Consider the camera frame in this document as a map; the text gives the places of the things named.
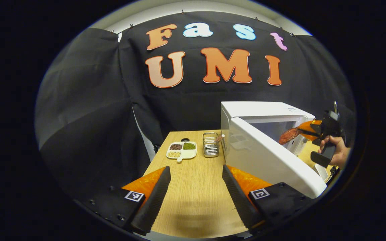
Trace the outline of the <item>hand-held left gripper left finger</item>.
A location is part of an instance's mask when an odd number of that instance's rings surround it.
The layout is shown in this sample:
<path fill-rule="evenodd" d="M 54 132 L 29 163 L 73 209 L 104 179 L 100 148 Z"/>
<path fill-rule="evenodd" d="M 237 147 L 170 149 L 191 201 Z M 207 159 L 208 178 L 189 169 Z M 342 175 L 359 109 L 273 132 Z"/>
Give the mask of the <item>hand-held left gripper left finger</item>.
<path fill-rule="evenodd" d="M 156 221 L 170 181 L 171 170 L 166 166 L 127 185 L 110 186 L 74 202 L 106 223 L 145 235 Z"/>

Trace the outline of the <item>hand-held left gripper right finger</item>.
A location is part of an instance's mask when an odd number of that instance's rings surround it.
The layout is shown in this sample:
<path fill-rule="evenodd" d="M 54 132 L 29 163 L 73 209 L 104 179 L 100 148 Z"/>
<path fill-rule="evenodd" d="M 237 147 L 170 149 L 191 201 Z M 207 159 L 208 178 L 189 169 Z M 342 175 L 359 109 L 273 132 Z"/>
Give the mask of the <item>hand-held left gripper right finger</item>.
<path fill-rule="evenodd" d="M 280 225 L 313 202 L 285 182 L 270 184 L 232 166 L 223 165 L 222 179 L 242 223 L 251 233 Z"/>

